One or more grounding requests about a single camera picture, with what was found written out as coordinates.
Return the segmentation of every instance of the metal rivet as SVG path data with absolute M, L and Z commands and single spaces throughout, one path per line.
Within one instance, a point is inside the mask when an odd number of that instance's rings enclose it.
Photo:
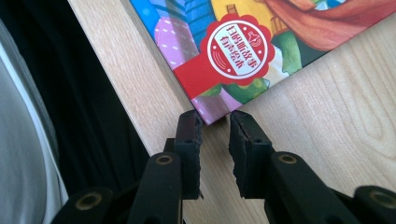
M 173 158 L 170 156 L 159 156 L 155 161 L 160 165 L 166 165 L 171 163 Z
M 370 198 L 384 207 L 396 209 L 396 199 L 386 193 L 378 190 L 372 190 L 370 192 Z
M 76 202 L 78 210 L 90 210 L 102 201 L 102 195 L 97 192 L 90 192 L 82 196 Z
M 280 155 L 278 158 L 280 161 L 283 161 L 287 164 L 294 164 L 297 162 L 297 159 L 295 159 L 294 157 L 292 157 L 291 155 L 288 155 L 288 154 Z

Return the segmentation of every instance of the gray cloth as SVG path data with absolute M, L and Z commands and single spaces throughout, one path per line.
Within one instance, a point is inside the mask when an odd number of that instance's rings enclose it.
M 0 223 L 50 223 L 67 200 L 48 113 L 0 21 Z

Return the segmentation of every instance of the black clamp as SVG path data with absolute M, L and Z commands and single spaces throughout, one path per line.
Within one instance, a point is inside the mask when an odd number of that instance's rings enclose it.
M 229 150 L 241 197 L 264 199 L 270 223 L 396 223 L 396 193 L 366 186 L 350 198 L 327 187 L 298 155 L 275 152 L 249 114 L 234 111 L 230 120 Z M 140 183 L 117 195 L 103 188 L 84 190 L 69 199 L 53 223 L 182 223 L 182 201 L 201 196 L 202 126 L 195 111 L 182 114 L 176 138 L 149 158 Z

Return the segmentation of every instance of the red sticker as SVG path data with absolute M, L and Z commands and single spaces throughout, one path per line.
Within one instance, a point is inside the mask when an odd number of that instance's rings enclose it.
M 219 83 L 246 86 L 267 74 L 275 50 L 270 31 L 254 17 L 228 14 L 206 33 L 201 54 L 174 71 L 190 99 Z

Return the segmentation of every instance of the wood grain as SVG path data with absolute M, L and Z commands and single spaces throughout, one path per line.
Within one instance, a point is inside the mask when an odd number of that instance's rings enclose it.
M 174 137 L 192 109 L 127 0 L 69 0 L 148 152 Z M 308 65 L 240 109 L 276 150 L 301 155 L 330 187 L 396 191 L 396 15 Z M 263 202 L 241 199 L 228 153 L 229 121 L 204 127 L 201 190 L 188 223 L 267 223 Z

